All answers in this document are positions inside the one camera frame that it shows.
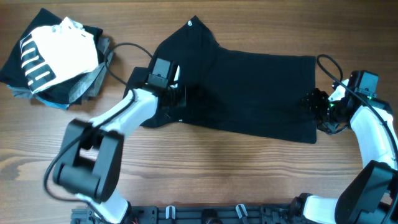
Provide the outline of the black t-shirt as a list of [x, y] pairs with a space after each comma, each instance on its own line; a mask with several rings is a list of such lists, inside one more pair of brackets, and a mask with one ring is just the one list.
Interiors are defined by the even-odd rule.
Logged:
[[312, 114], [301, 100], [315, 88], [315, 57], [228, 50], [198, 17], [191, 18], [156, 49], [154, 58], [180, 67], [186, 98], [159, 101], [147, 128], [183, 122], [206, 128], [313, 144]]

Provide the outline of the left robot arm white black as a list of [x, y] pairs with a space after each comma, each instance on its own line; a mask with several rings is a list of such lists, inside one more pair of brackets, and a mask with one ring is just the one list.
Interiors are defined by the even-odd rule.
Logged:
[[116, 188], [124, 141], [155, 116], [161, 100], [168, 106], [184, 102], [186, 91], [178, 83], [179, 76], [178, 65], [160, 60], [152, 70], [136, 76], [109, 111], [89, 121], [71, 121], [44, 181], [52, 179], [73, 194], [72, 201], [86, 203], [103, 223], [130, 221], [131, 205]]

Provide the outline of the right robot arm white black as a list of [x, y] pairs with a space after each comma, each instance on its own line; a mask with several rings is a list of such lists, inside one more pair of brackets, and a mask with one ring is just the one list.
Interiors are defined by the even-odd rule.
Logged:
[[335, 82], [302, 100], [319, 130], [335, 134], [343, 123], [358, 140], [363, 169], [338, 198], [302, 194], [290, 204], [292, 223], [397, 223], [397, 137], [389, 104], [376, 96], [377, 80]]

